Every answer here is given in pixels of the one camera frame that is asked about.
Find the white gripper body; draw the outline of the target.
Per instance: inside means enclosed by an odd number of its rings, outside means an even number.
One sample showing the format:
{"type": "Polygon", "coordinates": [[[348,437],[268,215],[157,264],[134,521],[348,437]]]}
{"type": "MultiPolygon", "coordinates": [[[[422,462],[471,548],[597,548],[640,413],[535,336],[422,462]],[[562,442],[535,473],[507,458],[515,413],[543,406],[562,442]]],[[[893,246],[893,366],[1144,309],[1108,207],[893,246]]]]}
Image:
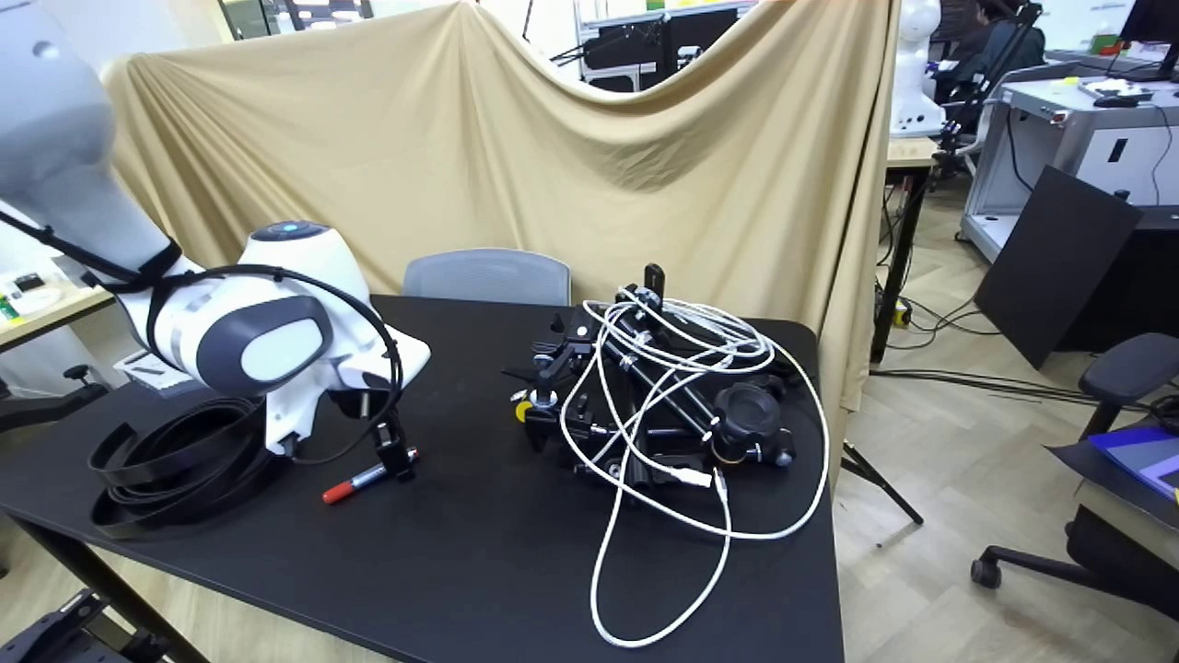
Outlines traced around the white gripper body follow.
{"type": "Polygon", "coordinates": [[[315,421],[315,401],[327,389],[387,389],[390,384],[408,387],[432,346],[396,327],[369,332],[362,343],[347,339],[331,346],[327,356],[315,356],[294,379],[266,394],[266,451],[288,458],[297,442],[308,437],[315,421]]]}

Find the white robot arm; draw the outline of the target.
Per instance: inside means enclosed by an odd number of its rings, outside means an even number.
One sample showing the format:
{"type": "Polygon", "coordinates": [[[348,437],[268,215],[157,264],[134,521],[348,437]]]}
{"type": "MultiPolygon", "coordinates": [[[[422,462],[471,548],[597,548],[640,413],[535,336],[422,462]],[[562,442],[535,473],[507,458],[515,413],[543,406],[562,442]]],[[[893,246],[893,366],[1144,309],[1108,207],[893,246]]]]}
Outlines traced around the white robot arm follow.
{"type": "Polygon", "coordinates": [[[392,406],[432,346],[375,306],[348,243],[320,222],[273,222],[233,264],[198,264],[119,184],[112,111],[99,74],[35,0],[0,2],[2,222],[55,246],[109,292],[133,336],[171,373],[261,401],[273,458],[289,458],[322,394],[369,394],[380,465],[416,451],[392,406]]]}

